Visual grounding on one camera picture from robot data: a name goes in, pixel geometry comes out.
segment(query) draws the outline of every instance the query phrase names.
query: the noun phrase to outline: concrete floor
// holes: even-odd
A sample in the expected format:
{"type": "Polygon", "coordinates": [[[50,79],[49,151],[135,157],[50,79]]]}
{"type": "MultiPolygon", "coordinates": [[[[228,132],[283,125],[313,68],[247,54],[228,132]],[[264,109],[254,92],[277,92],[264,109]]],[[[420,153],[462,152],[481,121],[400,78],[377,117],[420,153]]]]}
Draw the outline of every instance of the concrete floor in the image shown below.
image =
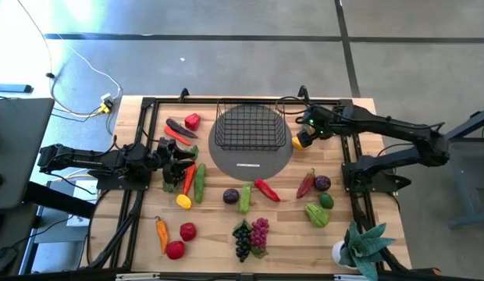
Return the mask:
{"type": "MultiPolygon", "coordinates": [[[[23,3],[44,33],[340,35],[333,0],[23,3]]],[[[484,0],[343,0],[343,8],[350,36],[484,37],[484,0]]],[[[51,40],[55,94],[81,112],[116,88],[68,45],[112,74],[125,94],[177,95],[188,87],[192,94],[288,95],[305,84],[313,96],[351,96],[340,42],[51,40]]],[[[445,121],[448,131],[484,109],[484,44],[353,43],[351,50],[361,96],[374,98],[380,115],[445,121]]],[[[48,96],[46,72],[37,31],[15,1],[1,2],[0,81],[29,83],[33,96],[48,96]]],[[[109,142],[104,116],[86,123],[53,117],[43,145],[102,150],[109,142]]],[[[450,169],[412,166],[399,174],[413,180],[399,198],[413,266],[484,279],[484,225],[447,228],[464,214],[450,169]]],[[[33,179],[46,181],[37,173],[33,179]]],[[[40,251],[34,269],[67,269],[60,260],[77,254],[72,245],[53,245],[40,251]]]]}

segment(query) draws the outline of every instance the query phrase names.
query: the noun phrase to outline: potted plant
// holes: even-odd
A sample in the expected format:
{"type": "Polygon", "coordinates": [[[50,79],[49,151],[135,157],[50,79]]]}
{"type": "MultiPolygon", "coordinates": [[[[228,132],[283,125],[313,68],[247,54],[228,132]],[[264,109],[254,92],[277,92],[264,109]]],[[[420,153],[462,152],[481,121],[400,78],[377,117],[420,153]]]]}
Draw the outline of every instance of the potted plant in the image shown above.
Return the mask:
{"type": "Polygon", "coordinates": [[[386,224],[383,223],[360,234],[357,223],[351,222],[344,240],[333,247],[333,260],[339,266],[358,269],[369,280],[377,281],[377,271],[373,263],[382,261],[383,257],[379,252],[395,241],[381,237],[385,229],[386,224]]]}

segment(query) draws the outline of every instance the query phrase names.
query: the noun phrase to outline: green lime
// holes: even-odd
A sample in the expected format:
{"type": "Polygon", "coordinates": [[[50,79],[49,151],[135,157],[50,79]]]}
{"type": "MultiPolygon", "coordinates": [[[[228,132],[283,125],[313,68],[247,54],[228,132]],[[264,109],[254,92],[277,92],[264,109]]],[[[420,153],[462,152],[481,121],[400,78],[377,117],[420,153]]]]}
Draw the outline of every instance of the green lime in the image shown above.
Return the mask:
{"type": "Polygon", "coordinates": [[[319,200],[323,208],[331,209],[334,207],[334,200],[329,194],[320,194],[319,200]]]}

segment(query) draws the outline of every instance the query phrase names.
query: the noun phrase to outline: wooden tabletop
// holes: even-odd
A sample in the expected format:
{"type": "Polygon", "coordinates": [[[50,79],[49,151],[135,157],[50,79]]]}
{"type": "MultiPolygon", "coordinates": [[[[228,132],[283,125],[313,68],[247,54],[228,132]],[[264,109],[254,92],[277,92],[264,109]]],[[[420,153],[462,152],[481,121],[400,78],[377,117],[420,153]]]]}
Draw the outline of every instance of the wooden tabletop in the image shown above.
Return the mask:
{"type": "MultiPolygon", "coordinates": [[[[141,96],[123,97],[115,129],[119,146],[131,144],[134,140],[142,98],[141,96]]],[[[375,113],[372,99],[354,98],[353,101],[356,105],[375,113]]],[[[288,111],[294,109],[302,109],[302,106],[286,106],[288,111]]],[[[333,137],[328,140],[316,140],[306,150],[294,150],[287,166],[276,176],[267,179],[268,184],[282,201],[280,203],[270,201],[257,189],[253,189],[251,210],[246,215],[241,215],[236,205],[223,203],[222,194],[227,188],[240,189],[243,182],[221,172],[208,151],[209,130],[215,122],[215,104],[160,104],[154,138],[164,136],[166,119],[172,118],[183,124],[184,118],[192,112],[198,113],[202,119],[196,132],[199,138],[191,139],[191,142],[198,145],[200,149],[196,163],[206,164],[204,201],[199,205],[192,200],[191,210],[182,209],[176,204],[176,194],[162,191],[162,174],[154,173],[150,189],[145,193],[132,269],[153,272],[348,272],[335,265],[331,257],[333,245],[343,239],[352,220],[350,198],[343,191],[340,173],[340,165],[343,162],[340,139],[333,137]],[[313,190],[307,196],[296,199],[296,190],[311,168],[315,169],[317,175],[328,176],[333,183],[329,194],[332,195],[335,205],[329,212],[330,223],[325,228],[315,228],[304,212],[304,206],[307,203],[318,203],[318,192],[313,190]],[[196,225],[197,238],[186,242],[187,252],[180,260],[172,261],[161,254],[160,241],[155,231],[154,217],[157,215],[166,221],[170,240],[181,240],[181,224],[193,222],[196,225]],[[240,263],[235,255],[235,239],[231,235],[233,227],[242,219],[253,222],[260,217],[269,220],[267,238],[269,255],[261,260],[250,256],[244,263],[240,263]]],[[[301,129],[294,119],[295,116],[286,117],[293,135],[301,129]]],[[[149,122],[150,114],[147,116],[145,128],[148,128],[149,122]]],[[[360,140],[364,154],[377,155],[384,148],[383,139],[377,134],[362,133],[360,140]]],[[[356,161],[353,151],[351,155],[351,160],[356,161]]],[[[193,198],[193,187],[189,195],[193,198]]],[[[91,228],[93,258],[116,231],[122,197],[122,191],[110,191],[98,206],[91,228]]],[[[410,268],[411,262],[405,244],[404,230],[394,199],[386,194],[374,193],[372,204],[376,221],[387,222],[384,236],[397,239],[389,249],[401,264],[410,268]]],[[[119,263],[124,259],[128,237],[127,234],[123,239],[119,263]]]]}

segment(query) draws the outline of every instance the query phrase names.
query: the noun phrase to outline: black wire basket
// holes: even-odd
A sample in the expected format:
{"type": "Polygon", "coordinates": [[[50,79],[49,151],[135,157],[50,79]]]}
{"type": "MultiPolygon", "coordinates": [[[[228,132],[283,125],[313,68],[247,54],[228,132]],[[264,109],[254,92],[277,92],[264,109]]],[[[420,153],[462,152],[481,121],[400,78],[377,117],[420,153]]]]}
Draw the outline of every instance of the black wire basket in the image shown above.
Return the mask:
{"type": "Polygon", "coordinates": [[[275,105],[240,103],[240,100],[218,100],[215,143],[223,150],[277,151],[286,144],[284,114],[275,105]]]}

